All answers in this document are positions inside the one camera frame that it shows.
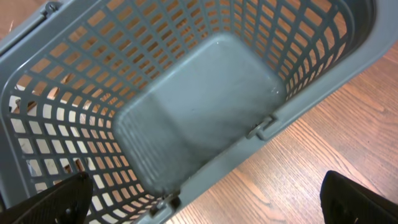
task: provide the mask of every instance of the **wood grain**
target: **wood grain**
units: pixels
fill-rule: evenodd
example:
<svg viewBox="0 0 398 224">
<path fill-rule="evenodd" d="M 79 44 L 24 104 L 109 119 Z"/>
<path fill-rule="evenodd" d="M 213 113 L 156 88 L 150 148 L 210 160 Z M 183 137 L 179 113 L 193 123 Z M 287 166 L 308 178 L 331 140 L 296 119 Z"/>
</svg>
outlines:
<svg viewBox="0 0 398 224">
<path fill-rule="evenodd" d="M 44 2 L 0 0 L 0 39 Z M 169 223 L 323 223 L 328 170 L 398 203 L 397 72 L 398 42 Z"/>
</svg>

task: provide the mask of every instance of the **gray plastic basket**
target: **gray plastic basket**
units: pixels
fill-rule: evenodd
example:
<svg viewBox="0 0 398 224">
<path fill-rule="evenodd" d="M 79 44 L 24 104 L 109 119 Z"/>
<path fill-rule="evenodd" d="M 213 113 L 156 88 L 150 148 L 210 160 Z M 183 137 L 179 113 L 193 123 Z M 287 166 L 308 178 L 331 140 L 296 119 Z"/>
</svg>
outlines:
<svg viewBox="0 0 398 224">
<path fill-rule="evenodd" d="M 377 60 L 398 37 L 397 8 L 46 4 L 0 43 L 5 206 L 84 170 L 87 222 L 167 220 Z"/>
</svg>

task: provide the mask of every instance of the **basket hinge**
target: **basket hinge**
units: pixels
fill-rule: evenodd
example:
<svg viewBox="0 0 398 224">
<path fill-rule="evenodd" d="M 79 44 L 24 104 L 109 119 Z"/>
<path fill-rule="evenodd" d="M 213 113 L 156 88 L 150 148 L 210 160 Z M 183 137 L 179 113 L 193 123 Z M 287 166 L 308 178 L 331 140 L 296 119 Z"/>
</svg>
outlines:
<svg viewBox="0 0 398 224">
<path fill-rule="evenodd" d="M 134 223 L 165 223 L 170 217 L 175 214 L 177 208 L 181 204 L 181 200 L 178 198 L 179 194 L 180 192 L 169 195 L 163 201 L 159 202 L 156 206 L 152 207 L 149 211 L 142 214 L 139 219 Z"/>
<path fill-rule="evenodd" d="M 60 3 L 60 2 L 48 2 L 44 7 L 45 11 L 42 14 L 43 14 L 43 16 L 48 18 L 51 16 L 51 14 L 57 12 L 61 6 L 62 6 L 62 3 Z"/>
<path fill-rule="evenodd" d="M 271 124 L 273 124 L 276 120 L 277 119 L 272 115 L 266 116 L 260 124 L 257 124 L 256 127 L 250 131 L 246 138 L 251 139 L 253 138 L 253 136 L 257 136 L 260 140 L 267 141 L 268 138 L 264 136 L 263 131 Z"/>
</svg>

